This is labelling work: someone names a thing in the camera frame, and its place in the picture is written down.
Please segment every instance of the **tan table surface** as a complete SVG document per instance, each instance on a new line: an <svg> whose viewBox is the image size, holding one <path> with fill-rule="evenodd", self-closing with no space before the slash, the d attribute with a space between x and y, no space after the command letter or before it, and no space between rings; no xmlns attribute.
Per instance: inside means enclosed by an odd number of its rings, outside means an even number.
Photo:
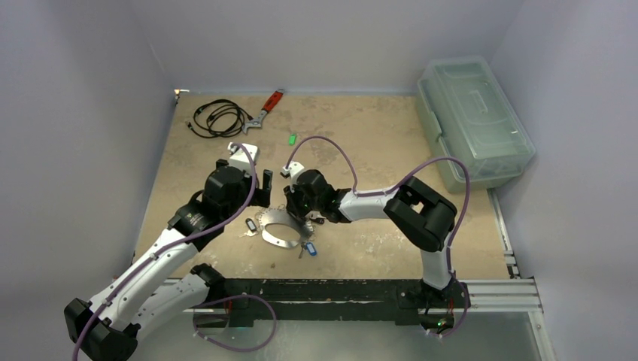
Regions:
<svg viewBox="0 0 638 361"><path fill-rule="evenodd" d="M285 95L264 120L262 129L234 138L202 139L186 127L200 105L230 99L250 115L259 113L267 96L182 95L175 110L169 138L148 203L136 255L142 255L166 227L175 211L191 195L203 189L215 161L227 159L232 141L257 145L257 171L274 172L272 207L283 206L287 180L279 176L297 141L310 135L333 139L350 156L359 176L359 190L388 187L416 165L431 157L418 121L415 99L410 96L293 96ZM201 117L205 119L208 112ZM319 169L335 188L352 186L346 162L333 146L313 140L304 144L295 160ZM436 166L417 176L448 197L460 210L463 195L451 195L442 185ZM494 209L484 190L472 192L468 213L452 248L452 262L459 278L509 278ZM287 250L265 242L259 235L245 236L245 218L260 208L250 207L225 232L211 241L173 277L181 278L194 265L212 264L228 278L419 278L421 257L389 220L362 220L351 224L326 222L316 226L314 245L318 255L299 259L299 246Z"/></svg>

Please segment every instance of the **adjustable wrench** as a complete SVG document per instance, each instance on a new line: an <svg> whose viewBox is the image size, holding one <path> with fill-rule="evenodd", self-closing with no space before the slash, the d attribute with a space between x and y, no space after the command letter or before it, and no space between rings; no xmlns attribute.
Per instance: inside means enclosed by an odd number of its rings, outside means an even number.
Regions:
<svg viewBox="0 0 638 361"><path fill-rule="evenodd" d="M270 96L270 98L266 100L266 103L261 108L260 114L256 118L244 123L244 126L242 127L242 131L244 132L244 134L248 134L249 128L261 128L263 118L265 118L266 115L268 115L268 113L270 113L270 111L275 107L275 105L277 105L277 103L279 102L279 99L281 99L283 95L284 95L283 89L278 89L276 92L274 92Z"/></svg>

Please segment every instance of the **clear plastic box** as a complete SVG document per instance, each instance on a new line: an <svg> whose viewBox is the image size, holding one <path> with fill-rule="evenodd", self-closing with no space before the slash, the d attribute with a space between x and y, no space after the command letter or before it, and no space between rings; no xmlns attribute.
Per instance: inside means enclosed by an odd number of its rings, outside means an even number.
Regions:
<svg viewBox="0 0 638 361"><path fill-rule="evenodd" d="M465 163L473 189L520 175L536 152L481 56L430 62L418 81L417 110L433 153ZM440 162L439 170L450 192L464 190L460 167Z"/></svg>

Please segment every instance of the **key tag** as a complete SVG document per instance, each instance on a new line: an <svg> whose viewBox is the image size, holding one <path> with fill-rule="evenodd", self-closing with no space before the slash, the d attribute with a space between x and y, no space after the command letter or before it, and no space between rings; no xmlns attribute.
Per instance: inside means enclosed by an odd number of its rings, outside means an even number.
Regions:
<svg viewBox="0 0 638 361"><path fill-rule="evenodd" d="M248 227L248 233L246 233L246 235L252 237L257 234L257 231L259 229L257 228L255 221L253 221L251 218L246 218L246 226Z"/></svg>
<svg viewBox="0 0 638 361"><path fill-rule="evenodd" d="M311 256L317 256L317 249L314 248L314 244L312 242L308 242L305 244L305 249L308 250Z"/></svg>

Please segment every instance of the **red wrench handle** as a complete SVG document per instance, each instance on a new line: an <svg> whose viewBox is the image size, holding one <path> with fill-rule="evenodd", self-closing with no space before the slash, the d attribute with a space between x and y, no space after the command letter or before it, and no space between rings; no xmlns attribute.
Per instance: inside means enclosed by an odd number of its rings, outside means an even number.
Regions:
<svg viewBox="0 0 638 361"><path fill-rule="evenodd" d="M262 110L270 113L270 111L275 107L275 105L279 103L279 100L281 99L282 96L284 96L284 91L282 89L279 89L276 92L274 92L270 96L270 98L266 100L266 103L263 105Z"/></svg>

